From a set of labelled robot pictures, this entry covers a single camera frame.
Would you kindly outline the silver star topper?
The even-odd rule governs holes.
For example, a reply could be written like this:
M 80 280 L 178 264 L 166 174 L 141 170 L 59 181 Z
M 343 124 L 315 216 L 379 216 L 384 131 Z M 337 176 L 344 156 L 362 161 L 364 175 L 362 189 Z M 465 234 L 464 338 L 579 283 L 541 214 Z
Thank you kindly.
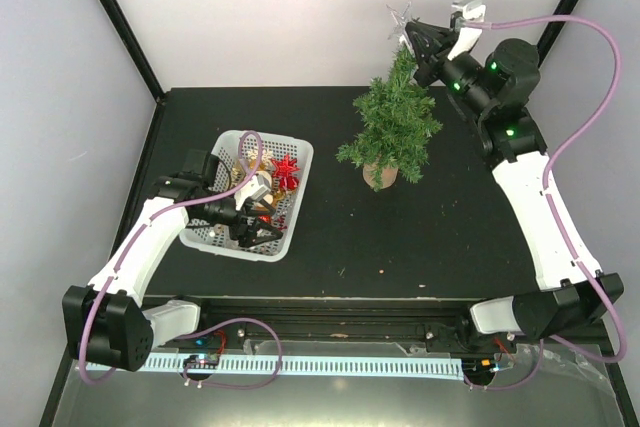
M 399 45 L 405 45 L 410 48 L 410 42 L 406 34 L 406 25 L 411 20 L 412 0 L 408 0 L 405 7 L 399 11 L 390 5 L 386 5 L 388 13 L 394 23 L 392 31 L 388 35 L 388 39 L 395 39 Z

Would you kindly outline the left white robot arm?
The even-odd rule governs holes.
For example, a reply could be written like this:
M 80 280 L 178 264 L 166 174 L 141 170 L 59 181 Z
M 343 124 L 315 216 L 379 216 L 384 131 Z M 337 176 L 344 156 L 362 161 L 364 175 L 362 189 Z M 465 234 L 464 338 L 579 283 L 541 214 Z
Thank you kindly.
M 135 372 L 153 349 L 169 341 L 184 338 L 202 346 L 213 338 L 215 323 L 197 300 L 177 298 L 143 307 L 161 260 L 191 221 L 227 226 L 241 247 L 280 238 L 261 218 L 269 207 L 270 179 L 252 169 L 236 186 L 215 193 L 218 164 L 213 154 L 192 151 L 181 171 L 159 178 L 108 263 L 86 285 L 64 294 L 67 346 L 85 382 L 95 381 L 87 373 L 90 363 Z

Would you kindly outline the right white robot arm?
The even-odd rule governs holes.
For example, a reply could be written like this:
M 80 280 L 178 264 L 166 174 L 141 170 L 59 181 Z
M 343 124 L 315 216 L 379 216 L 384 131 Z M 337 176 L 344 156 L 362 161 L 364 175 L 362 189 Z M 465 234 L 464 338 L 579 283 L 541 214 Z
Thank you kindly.
M 540 81 L 537 48 L 509 38 L 479 62 L 471 54 L 477 29 L 412 20 L 405 32 L 418 84 L 440 81 L 447 87 L 511 205 L 534 266 L 536 289 L 474 304 L 454 326 L 457 343 L 476 350 L 498 333 L 544 339 L 600 319 L 624 286 L 618 274 L 602 272 L 584 245 L 527 109 Z

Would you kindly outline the white plastic basket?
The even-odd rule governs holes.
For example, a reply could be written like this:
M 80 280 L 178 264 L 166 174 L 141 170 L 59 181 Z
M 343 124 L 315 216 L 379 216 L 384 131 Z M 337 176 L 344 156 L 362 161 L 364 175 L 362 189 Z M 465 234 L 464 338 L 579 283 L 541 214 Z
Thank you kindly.
M 282 159 L 289 154 L 297 159 L 299 167 L 299 171 L 293 174 L 299 180 L 298 188 L 295 191 L 285 191 L 280 187 L 281 179 L 274 176 L 272 163 L 260 164 L 260 167 L 269 172 L 273 179 L 275 208 L 272 214 L 265 212 L 262 216 L 270 216 L 273 226 L 283 232 L 283 237 L 278 241 L 257 247 L 244 247 L 239 240 L 230 238 L 227 226 L 212 226 L 207 221 L 195 220 L 179 234 L 185 246 L 209 254 L 248 261 L 277 262 L 287 254 L 309 179 L 314 149 L 309 142 L 293 137 L 270 133 L 260 133 L 259 136 L 263 147 L 273 151 L 274 158 Z

